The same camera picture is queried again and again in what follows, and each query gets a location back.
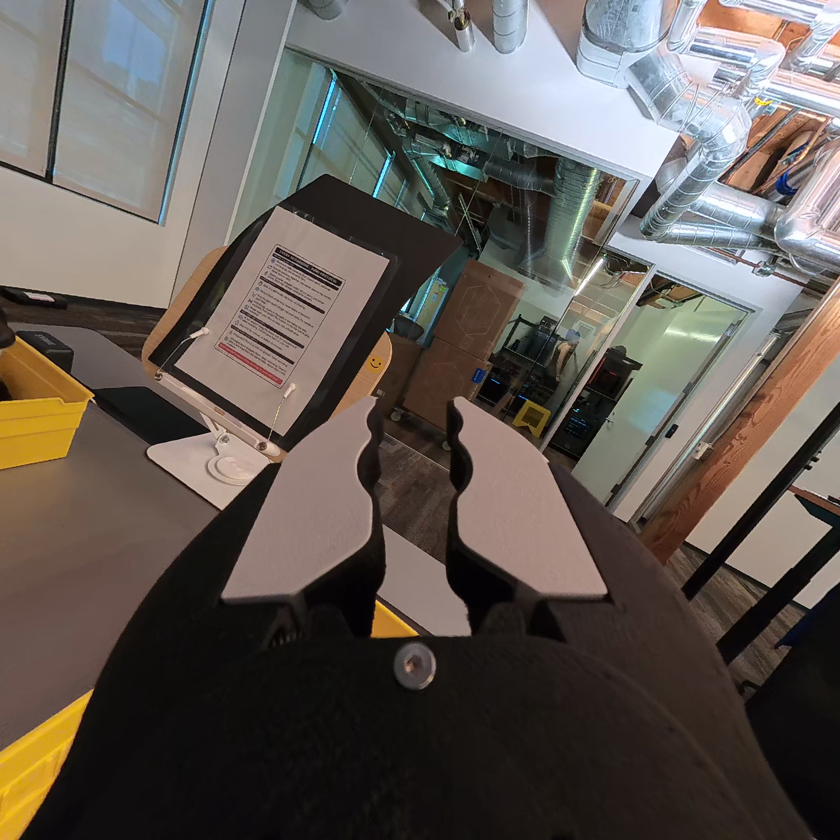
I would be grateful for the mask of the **black pole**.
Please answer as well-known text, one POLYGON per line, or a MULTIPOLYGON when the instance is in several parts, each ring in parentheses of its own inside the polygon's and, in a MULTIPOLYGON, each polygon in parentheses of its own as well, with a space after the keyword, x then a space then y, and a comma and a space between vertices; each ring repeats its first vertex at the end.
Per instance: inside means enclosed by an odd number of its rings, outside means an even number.
POLYGON ((831 528, 815 545, 745 612, 717 642, 717 650, 730 665, 794 600, 839 551, 839 518, 826 520, 831 528))

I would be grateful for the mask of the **silver ventilation ducts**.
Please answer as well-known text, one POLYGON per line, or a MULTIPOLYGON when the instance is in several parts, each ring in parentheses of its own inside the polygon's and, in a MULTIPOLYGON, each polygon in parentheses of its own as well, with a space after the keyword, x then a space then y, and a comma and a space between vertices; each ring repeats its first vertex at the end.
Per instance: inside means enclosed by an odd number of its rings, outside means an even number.
POLYGON ((780 251, 838 271, 838 142, 788 206, 721 183, 762 106, 838 118, 837 85, 795 72, 838 2, 730 2, 811 28, 798 49, 698 27, 705 2, 301 2, 290 44, 441 110, 619 174, 658 179, 646 238, 780 251))

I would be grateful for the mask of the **large window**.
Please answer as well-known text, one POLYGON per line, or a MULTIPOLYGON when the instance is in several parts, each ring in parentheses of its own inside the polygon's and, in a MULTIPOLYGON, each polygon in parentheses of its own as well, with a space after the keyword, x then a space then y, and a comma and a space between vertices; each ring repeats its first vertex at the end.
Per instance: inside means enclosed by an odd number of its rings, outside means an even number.
POLYGON ((2 168, 160 224, 210 1, 2 1, 2 168))

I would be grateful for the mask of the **yellow plastic bin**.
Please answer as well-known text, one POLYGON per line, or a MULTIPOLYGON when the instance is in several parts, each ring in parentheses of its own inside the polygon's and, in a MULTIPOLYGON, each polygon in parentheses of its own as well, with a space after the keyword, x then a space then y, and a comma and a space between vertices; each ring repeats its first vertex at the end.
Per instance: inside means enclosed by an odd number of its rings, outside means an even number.
MULTIPOLYGON (((296 629, 289 610, 278 607, 280 622, 269 635, 273 644, 292 638, 296 629)), ((377 602, 372 637, 418 635, 414 626, 396 615, 389 605, 377 602)), ((55 781, 86 709, 92 690, 7 746, 1 753, 1 835, 20 838, 49 788, 55 781)))
POLYGON ((1 468, 68 455, 93 394, 16 337, 1 358, 1 468))

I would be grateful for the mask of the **black equipment shelving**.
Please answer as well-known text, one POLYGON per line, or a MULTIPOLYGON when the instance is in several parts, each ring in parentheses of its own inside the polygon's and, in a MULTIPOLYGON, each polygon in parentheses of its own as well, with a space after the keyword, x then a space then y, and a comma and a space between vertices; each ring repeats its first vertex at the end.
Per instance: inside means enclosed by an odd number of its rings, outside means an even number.
POLYGON ((510 424, 525 400, 547 407, 552 416, 538 439, 547 437, 559 417, 561 424, 549 439, 549 447, 576 463, 642 368, 621 345, 608 349, 595 363, 584 360, 584 339, 594 336, 594 325, 586 321, 564 329, 552 317, 531 322, 517 316, 490 358, 491 369, 477 393, 477 402, 492 407, 510 424), (581 341, 557 385, 548 365, 557 340, 568 329, 576 329, 581 341))

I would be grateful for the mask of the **stacked cardboard boxes cart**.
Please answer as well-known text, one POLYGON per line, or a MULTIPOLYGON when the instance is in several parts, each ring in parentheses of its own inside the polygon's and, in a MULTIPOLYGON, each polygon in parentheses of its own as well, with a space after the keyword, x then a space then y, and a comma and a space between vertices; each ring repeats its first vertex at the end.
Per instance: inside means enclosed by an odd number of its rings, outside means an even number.
POLYGON ((444 431, 448 403, 458 396, 472 401, 483 386, 525 290, 519 278, 469 259, 419 356, 402 408, 444 431))

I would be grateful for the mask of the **black desk mat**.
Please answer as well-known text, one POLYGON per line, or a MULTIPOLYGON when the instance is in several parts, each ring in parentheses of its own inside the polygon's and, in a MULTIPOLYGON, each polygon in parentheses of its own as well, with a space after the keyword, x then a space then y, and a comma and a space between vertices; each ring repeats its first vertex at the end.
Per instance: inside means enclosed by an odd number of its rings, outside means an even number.
POLYGON ((145 386, 98 388, 93 391, 97 406, 147 445, 160 445, 208 434, 178 407, 145 386))

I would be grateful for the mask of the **black flat device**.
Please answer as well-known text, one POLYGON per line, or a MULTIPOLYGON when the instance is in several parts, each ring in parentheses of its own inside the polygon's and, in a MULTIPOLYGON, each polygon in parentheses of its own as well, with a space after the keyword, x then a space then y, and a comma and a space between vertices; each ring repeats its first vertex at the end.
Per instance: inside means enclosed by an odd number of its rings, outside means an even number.
POLYGON ((67 310, 68 301, 53 292, 1 286, 2 297, 18 306, 67 310))

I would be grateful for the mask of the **laminated instruction sheet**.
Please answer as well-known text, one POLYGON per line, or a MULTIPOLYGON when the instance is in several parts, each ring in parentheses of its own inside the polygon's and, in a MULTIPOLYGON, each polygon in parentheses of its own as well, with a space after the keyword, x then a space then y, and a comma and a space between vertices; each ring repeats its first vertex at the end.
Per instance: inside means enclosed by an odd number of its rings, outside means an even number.
POLYGON ((281 207, 175 368, 286 436, 397 266, 281 207))

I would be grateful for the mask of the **wooden side table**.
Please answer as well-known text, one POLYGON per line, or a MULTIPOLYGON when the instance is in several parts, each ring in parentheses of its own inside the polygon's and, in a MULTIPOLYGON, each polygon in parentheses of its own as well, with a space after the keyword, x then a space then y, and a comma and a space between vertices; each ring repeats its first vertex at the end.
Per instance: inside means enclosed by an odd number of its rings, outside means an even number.
POLYGON ((788 488, 795 499, 810 516, 824 522, 832 529, 839 529, 839 502, 836 499, 820 496, 810 490, 796 486, 788 488))

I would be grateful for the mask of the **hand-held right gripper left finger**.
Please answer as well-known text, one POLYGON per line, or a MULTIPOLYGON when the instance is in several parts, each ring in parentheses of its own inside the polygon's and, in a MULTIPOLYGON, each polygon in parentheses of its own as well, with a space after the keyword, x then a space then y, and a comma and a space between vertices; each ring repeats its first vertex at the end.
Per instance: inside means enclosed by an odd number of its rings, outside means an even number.
POLYGON ((376 398, 332 416, 283 459, 222 601, 290 602, 372 543, 374 497, 361 468, 378 460, 376 398))

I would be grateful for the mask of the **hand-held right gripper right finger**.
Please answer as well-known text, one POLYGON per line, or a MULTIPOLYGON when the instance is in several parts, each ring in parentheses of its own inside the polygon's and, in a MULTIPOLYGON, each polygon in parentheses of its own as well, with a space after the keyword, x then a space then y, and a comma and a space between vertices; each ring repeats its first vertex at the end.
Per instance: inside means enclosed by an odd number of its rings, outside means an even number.
POLYGON ((548 460, 458 396, 447 405, 447 573, 485 571, 515 602, 604 600, 607 586, 548 460))

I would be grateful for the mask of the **small black box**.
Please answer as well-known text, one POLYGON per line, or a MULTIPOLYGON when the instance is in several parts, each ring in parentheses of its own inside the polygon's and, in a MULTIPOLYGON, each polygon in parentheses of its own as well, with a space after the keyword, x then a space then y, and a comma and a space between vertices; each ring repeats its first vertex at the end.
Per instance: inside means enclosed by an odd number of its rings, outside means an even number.
POLYGON ((69 375, 72 373, 75 359, 74 350, 53 334, 43 330, 24 330, 18 331, 17 337, 45 356, 63 372, 69 375))

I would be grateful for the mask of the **black round-base pole stand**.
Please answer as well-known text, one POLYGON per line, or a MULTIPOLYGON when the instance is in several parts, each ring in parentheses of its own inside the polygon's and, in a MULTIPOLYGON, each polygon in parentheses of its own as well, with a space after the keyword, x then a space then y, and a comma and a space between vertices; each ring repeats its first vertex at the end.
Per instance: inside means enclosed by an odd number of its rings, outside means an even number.
POLYGON ((824 447, 837 434, 838 428, 839 404, 836 404, 815 431, 805 440, 804 444, 781 468, 779 473, 772 478, 769 485, 762 490, 756 500, 741 515, 715 549, 703 560, 700 567, 683 584, 681 591, 688 601, 693 600, 714 577, 776 502, 792 487, 795 480, 804 471, 812 469, 824 447))

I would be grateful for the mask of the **dark office chair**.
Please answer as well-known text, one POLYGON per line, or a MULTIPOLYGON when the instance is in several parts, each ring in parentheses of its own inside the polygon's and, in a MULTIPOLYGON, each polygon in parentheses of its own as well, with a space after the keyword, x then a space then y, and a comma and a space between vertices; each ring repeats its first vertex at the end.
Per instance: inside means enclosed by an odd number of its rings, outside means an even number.
POLYGON ((746 710, 764 757, 813 836, 838 839, 838 610, 809 617, 746 710))

